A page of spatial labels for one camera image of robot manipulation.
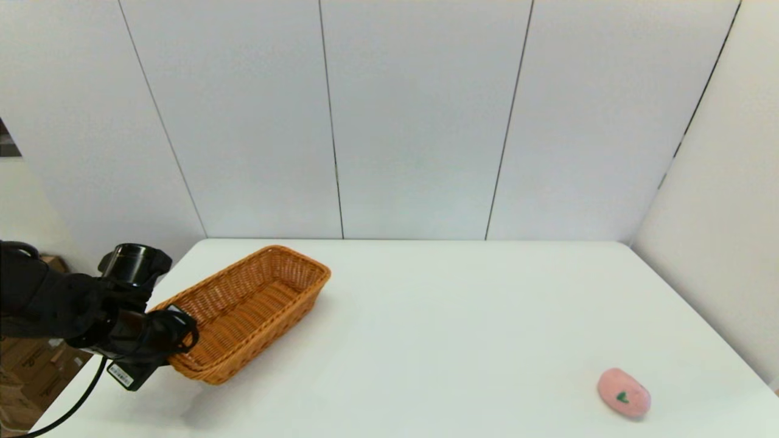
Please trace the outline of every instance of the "panel seam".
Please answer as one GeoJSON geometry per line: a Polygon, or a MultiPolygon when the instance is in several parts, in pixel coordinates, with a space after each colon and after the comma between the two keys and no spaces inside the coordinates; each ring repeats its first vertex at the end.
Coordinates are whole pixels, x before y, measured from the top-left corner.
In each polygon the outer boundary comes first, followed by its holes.
{"type": "Polygon", "coordinates": [[[733,18],[731,19],[730,27],[728,27],[728,32],[725,34],[725,39],[722,40],[722,45],[720,46],[720,51],[717,53],[717,59],[714,60],[714,65],[711,66],[711,71],[709,72],[709,78],[706,79],[706,85],[703,86],[703,91],[700,93],[700,97],[698,98],[698,103],[695,105],[695,109],[693,109],[692,115],[689,117],[689,122],[687,122],[687,127],[684,129],[684,133],[682,134],[682,138],[679,140],[679,144],[676,147],[676,150],[674,151],[674,156],[671,158],[676,158],[676,154],[679,153],[679,148],[682,147],[682,142],[684,141],[684,137],[687,135],[687,131],[689,131],[690,125],[693,123],[693,119],[695,118],[695,114],[698,112],[698,108],[700,107],[700,102],[703,101],[703,96],[706,95],[706,90],[709,88],[709,83],[711,82],[712,76],[714,76],[714,70],[717,69],[717,64],[720,61],[720,57],[722,56],[722,51],[725,49],[725,45],[728,43],[728,38],[730,37],[731,30],[733,30],[733,24],[735,23],[735,17],[738,16],[738,10],[741,8],[741,1],[738,0],[738,5],[735,7],[735,12],[733,12],[733,18]]]}
{"type": "Polygon", "coordinates": [[[341,238],[346,238],[344,234],[344,210],[340,200],[340,182],[338,180],[338,157],[336,154],[336,131],[333,127],[333,102],[330,98],[330,75],[327,72],[327,50],[325,48],[325,20],[322,15],[322,0],[319,3],[319,29],[322,31],[322,57],[325,61],[325,84],[327,85],[327,109],[330,111],[330,139],[333,142],[333,165],[336,172],[336,191],[338,193],[338,216],[341,224],[341,238]]]}
{"type": "Polygon", "coordinates": [[[492,203],[489,207],[489,216],[487,217],[487,230],[485,231],[485,240],[489,236],[489,226],[492,223],[492,211],[495,209],[495,198],[498,195],[498,184],[500,182],[500,171],[503,167],[503,157],[506,155],[506,143],[509,141],[509,130],[511,129],[511,116],[514,113],[514,101],[516,93],[520,86],[520,74],[522,73],[522,61],[525,59],[525,48],[527,47],[527,37],[530,34],[530,21],[533,19],[533,7],[535,0],[530,2],[530,11],[527,14],[527,26],[525,27],[525,39],[522,41],[522,53],[520,54],[520,65],[516,70],[516,81],[514,82],[514,94],[511,97],[511,107],[509,108],[509,120],[506,123],[506,135],[503,137],[503,149],[500,152],[500,162],[498,163],[498,174],[495,177],[495,188],[492,192],[492,203]]]}
{"type": "Polygon", "coordinates": [[[132,31],[130,31],[130,25],[127,23],[127,16],[125,15],[125,10],[124,8],[122,8],[122,0],[116,0],[116,2],[119,4],[119,10],[122,12],[122,19],[125,21],[127,34],[130,36],[130,43],[132,44],[132,50],[136,53],[136,59],[138,59],[138,65],[141,68],[141,73],[143,74],[143,80],[146,81],[146,88],[149,90],[151,101],[154,104],[154,110],[157,112],[157,118],[160,119],[160,124],[162,125],[162,131],[165,133],[165,139],[167,140],[167,145],[171,148],[171,152],[173,153],[173,159],[176,162],[176,167],[178,167],[178,173],[181,174],[182,176],[184,187],[187,189],[189,200],[192,201],[192,207],[195,209],[195,215],[197,216],[197,220],[200,223],[200,228],[203,230],[203,235],[205,235],[206,238],[208,238],[208,232],[206,232],[206,226],[203,224],[203,219],[200,217],[200,212],[197,209],[195,198],[192,196],[192,190],[189,188],[189,184],[187,183],[187,178],[184,176],[184,171],[182,170],[182,164],[179,162],[178,155],[176,154],[176,149],[174,149],[173,142],[171,142],[171,136],[167,133],[167,127],[165,126],[165,121],[162,119],[162,113],[160,113],[160,107],[157,105],[157,99],[154,98],[154,92],[151,90],[151,84],[149,83],[149,78],[146,77],[146,70],[143,68],[143,63],[141,62],[141,57],[138,54],[138,48],[136,47],[136,42],[132,38],[132,31]]]}

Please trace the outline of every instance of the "robotic arm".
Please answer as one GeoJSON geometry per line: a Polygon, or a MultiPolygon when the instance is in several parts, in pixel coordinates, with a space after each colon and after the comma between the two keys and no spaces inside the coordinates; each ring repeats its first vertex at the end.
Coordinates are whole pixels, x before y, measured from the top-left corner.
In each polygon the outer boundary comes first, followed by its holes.
{"type": "Polygon", "coordinates": [[[103,257],[101,277],[63,274],[22,242],[0,241],[0,331],[61,337],[112,359],[108,372],[137,390],[167,357],[198,341],[195,320],[171,307],[145,313],[157,279],[171,269],[159,249],[125,243],[103,257]]]}

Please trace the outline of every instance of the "basket rim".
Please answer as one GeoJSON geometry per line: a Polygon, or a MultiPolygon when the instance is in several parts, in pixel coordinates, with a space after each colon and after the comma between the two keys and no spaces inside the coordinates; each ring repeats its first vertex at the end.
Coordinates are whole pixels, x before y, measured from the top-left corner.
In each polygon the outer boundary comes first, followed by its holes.
{"type": "Polygon", "coordinates": [[[297,258],[303,259],[305,261],[308,261],[318,267],[322,271],[322,276],[313,284],[308,286],[304,291],[300,293],[298,297],[296,297],[294,300],[289,302],[286,306],[284,306],[282,309],[278,311],[276,315],[268,319],[267,321],[263,322],[260,326],[258,326],[254,331],[246,337],[243,341],[237,343],[231,350],[231,352],[222,355],[219,357],[219,359],[209,363],[206,366],[192,366],[193,362],[189,360],[183,359],[185,357],[185,353],[178,353],[176,355],[169,356],[167,358],[168,362],[177,369],[178,367],[186,368],[190,372],[193,373],[207,373],[212,369],[217,368],[218,366],[221,366],[223,363],[225,363],[227,360],[234,357],[236,354],[238,354],[243,348],[245,348],[248,344],[250,344],[256,337],[258,337],[264,330],[267,330],[269,326],[276,323],[279,319],[283,318],[287,314],[290,313],[291,310],[295,308],[295,306],[299,306],[306,298],[308,298],[310,295],[315,294],[316,292],[321,289],[324,284],[330,279],[330,275],[332,274],[330,269],[325,266],[324,264],[312,259],[311,257],[308,257],[304,254],[301,254],[293,249],[290,249],[283,245],[268,245],[264,248],[258,249],[257,251],[235,261],[234,263],[230,264],[229,266],[225,267],[224,269],[221,269],[217,271],[216,273],[210,275],[209,277],[204,278],[203,280],[197,282],[196,284],[186,288],[183,291],[180,291],[178,294],[170,297],[169,299],[161,302],[160,304],[154,306],[154,310],[158,309],[164,309],[168,307],[170,304],[174,304],[175,301],[183,296],[192,294],[196,289],[200,289],[209,283],[216,281],[219,278],[222,278],[225,275],[228,275],[230,271],[237,269],[238,267],[244,265],[245,263],[250,263],[253,261],[256,257],[261,256],[264,253],[268,253],[270,251],[274,250],[280,250],[282,252],[285,252],[289,255],[295,256],[297,258]]]}

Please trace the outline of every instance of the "pink object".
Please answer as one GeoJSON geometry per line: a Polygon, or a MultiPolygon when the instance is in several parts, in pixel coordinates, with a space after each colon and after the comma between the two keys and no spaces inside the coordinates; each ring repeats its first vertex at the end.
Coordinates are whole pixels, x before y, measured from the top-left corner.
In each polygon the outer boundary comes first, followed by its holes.
{"type": "Polygon", "coordinates": [[[597,392],[609,407],[632,419],[649,412],[652,404],[647,388],[619,368],[607,369],[601,375],[597,392]]]}

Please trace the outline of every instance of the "orange basket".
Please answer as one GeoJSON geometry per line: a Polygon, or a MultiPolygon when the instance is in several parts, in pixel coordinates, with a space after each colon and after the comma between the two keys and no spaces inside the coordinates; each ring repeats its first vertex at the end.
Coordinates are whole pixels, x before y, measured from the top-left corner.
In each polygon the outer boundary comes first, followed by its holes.
{"type": "Polygon", "coordinates": [[[283,246],[239,260],[155,307],[176,305],[200,332],[192,350],[168,361],[190,379],[226,382],[298,323],[329,279],[326,266],[283,246]]]}

